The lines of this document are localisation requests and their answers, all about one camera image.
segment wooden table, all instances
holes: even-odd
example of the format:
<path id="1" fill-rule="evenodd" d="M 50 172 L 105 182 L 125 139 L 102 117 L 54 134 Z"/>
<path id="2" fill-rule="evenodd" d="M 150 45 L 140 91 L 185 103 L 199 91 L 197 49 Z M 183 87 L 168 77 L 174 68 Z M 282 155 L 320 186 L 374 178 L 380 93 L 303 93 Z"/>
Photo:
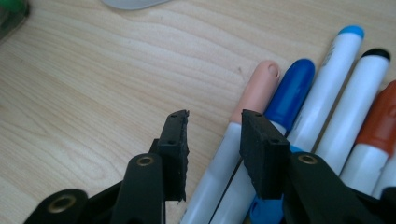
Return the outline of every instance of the wooden table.
<path id="1" fill-rule="evenodd" d="M 394 0 L 174 0 L 137 11 L 29 2 L 30 17 L 0 45 L 1 223 L 22 223 L 61 189 L 92 196 L 119 182 L 180 109 L 190 110 L 189 201 L 260 61 L 318 68 L 349 24 L 365 29 L 360 55 L 396 54 Z M 186 205 L 168 203 L 168 223 Z"/>

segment brass grommet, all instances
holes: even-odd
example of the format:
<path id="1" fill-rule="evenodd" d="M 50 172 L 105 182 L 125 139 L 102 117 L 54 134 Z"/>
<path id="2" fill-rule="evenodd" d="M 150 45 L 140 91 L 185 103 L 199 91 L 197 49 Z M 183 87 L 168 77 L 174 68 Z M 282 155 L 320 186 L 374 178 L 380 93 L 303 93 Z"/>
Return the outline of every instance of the brass grommet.
<path id="1" fill-rule="evenodd" d="M 71 194 L 61 195 L 54 200 L 48 207 L 50 213 L 61 213 L 76 203 L 76 197 Z"/>
<path id="2" fill-rule="evenodd" d="M 302 161 L 303 163 L 310 164 L 310 165 L 314 165 L 314 164 L 318 163 L 318 160 L 315 157 L 308 155 L 308 154 L 300 155 L 298 157 L 298 159 L 299 159 L 299 161 Z"/>
<path id="3" fill-rule="evenodd" d="M 148 166 L 148 165 L 154 163 L 154 159 L 152 159 L 152 157 L 145 156 L 145 157 L 142 157 L 139 160 L 137 160 L 136 163 L 139 166 Z"/>

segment marker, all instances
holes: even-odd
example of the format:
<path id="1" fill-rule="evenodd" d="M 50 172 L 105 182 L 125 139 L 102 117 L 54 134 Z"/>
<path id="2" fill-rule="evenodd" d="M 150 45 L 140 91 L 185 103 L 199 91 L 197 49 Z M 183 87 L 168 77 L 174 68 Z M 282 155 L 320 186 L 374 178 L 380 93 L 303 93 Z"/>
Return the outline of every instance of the marker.
<path id="1" fill-rule="evenodd" d="M 342 29 L 318 71 L 288 140 L 291 147 L 310 152 L 361 47 L 364 31 L 356 25 Z"/>
<path id="2" fill-rule="evenodd" d="M 320 139 L 316 154 L 340 175 L 389 67 L 390 55 L 370 49 L 359 59 L 329 125 Z"/>
<path id="3" fill-rule="evenodd" d="M 395 144 L 396 80 L 376 97 L 341 172 L 341 180 L 347 186 L 371 195 Z"/>
<path id="4" fill-rule="evenodd" d="M 376 182 L 374 191 L 372 196 L 379 199 L 382 194 L 382 190 L 387 187 L 395 187 L 396 186 L 396 156 L 393 154 L 392 157 L 387 161 L 381 176 Z"/>
<path id="5" fill-rule="evenodd" d="M 315 66 L 308 59 L 296 61 L 286 72 L 264 115 L 285 134 L 291 129 L 309 91 Z M 242 223 L 256 195 L 248 170 L 241 163 L 224 194 L 211 223 Z"/>
<path id="6" fill-rule="evenodd" d="M 279 66 L 272 61 L 259 63 L 239 103 L 212 162 L 198 184 L 180 223 L 209 223 L 233 170 L 240 159 L 242 110 L 263 112 L 279 81 Z"/>

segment orange marker cap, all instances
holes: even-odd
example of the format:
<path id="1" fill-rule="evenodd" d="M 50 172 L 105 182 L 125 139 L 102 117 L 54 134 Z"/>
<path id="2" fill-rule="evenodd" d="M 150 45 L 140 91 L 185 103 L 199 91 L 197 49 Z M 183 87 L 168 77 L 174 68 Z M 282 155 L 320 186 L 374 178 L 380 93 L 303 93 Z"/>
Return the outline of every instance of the orange marker cap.
<path id="1" fill-rule="evenodd" d="M 367 144 L 391 156 L 396 143 L 396 80 L 376 97 L 356 138 L 356 144 Z"/>

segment black marker cap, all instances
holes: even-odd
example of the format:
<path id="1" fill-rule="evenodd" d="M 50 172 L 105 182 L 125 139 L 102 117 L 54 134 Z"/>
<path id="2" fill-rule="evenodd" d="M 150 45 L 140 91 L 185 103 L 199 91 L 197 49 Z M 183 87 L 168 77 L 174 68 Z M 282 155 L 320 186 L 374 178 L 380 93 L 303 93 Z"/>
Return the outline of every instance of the black marker cap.
<path id="1" fill-rule="evenodd" d="M 390 53 L 387 52 L 385 49 L 369 49 L 366 52 L 364 52 L 363 55 L 361 55 L 361 57 L 370 56 L 370 55 L 381 56 L 388 59 L 388 61 L 390 61 Z"/>

